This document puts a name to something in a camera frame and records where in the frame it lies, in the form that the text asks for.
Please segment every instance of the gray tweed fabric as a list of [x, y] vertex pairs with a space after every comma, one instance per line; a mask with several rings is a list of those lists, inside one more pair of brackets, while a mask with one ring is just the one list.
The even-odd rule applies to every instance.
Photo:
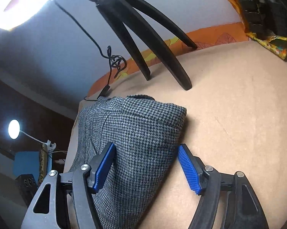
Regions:
[[144, 95], [98, 98], [79, 114], [78, 149], [70, 171], [100, 154], [117, 155], [103, 189], [93, 195], [104, 229], [133, 229], [174, 160], [186, 108]]

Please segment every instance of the table surface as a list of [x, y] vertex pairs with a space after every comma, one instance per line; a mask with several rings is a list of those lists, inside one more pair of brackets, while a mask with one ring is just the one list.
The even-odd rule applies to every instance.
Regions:
[[[192, 80], [189, 91], [158, 64], [150, 68], [150, 81], [134, 73], [112, 84], [110, 96], [146, 94], [186, 107], [181, 142], [219, 172], [243, 171], [269, 228], [281, 228], [287, 220], [287, 62], [256, 42], [220, 45], [178, 59]], [[82, 101], [80, 107], [91, 104]], [[77, 135], [76, 121], [65, 171], [74, 159]], [[198, 201], [176, 160], [139, 228], [188, 228]], [[223, 201], [214, 228], [220, 227]], [[74, 217], [71, 224], [76, 227]]]

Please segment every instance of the white wall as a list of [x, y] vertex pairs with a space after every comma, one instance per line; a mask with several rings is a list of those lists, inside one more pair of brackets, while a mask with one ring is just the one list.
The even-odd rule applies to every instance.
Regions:
[[[0, 173], [15, 180], [13, 175], [14, 161], [0, 154]], [[5, 187], [4, 190], [16, 189], [15, 186]], [[27, 207], [21, 206], [0, 193], [0, 216], [10, 229], [20, 229]]]
[[13, 164], [14, 161], [12, 159], [0, 154], [0, 173], [14, 180], [16, 176], [13, 174]]
[[[126, 59], [129, 54], [88, 0], [57, 0], [97, 40], [104, 53]], [[182, 30], [240, 21], [227, 0], [146, 0]], [[148, 18], [163, 39], [172, 34]], [[134, 36], [139, 49], [147, 47]], [[8, 32], [0, 30], [0, 68], [31, 90], [59, 105], [77, 111], [78, 102], [91, 85], [108, 72], [108, 63], [77, 25], [49, 1], [33, 18]]]
[[26, 207], [20, 206], [0, 195], [0, 216], [10, 229], [20, 229], [26, 211]]

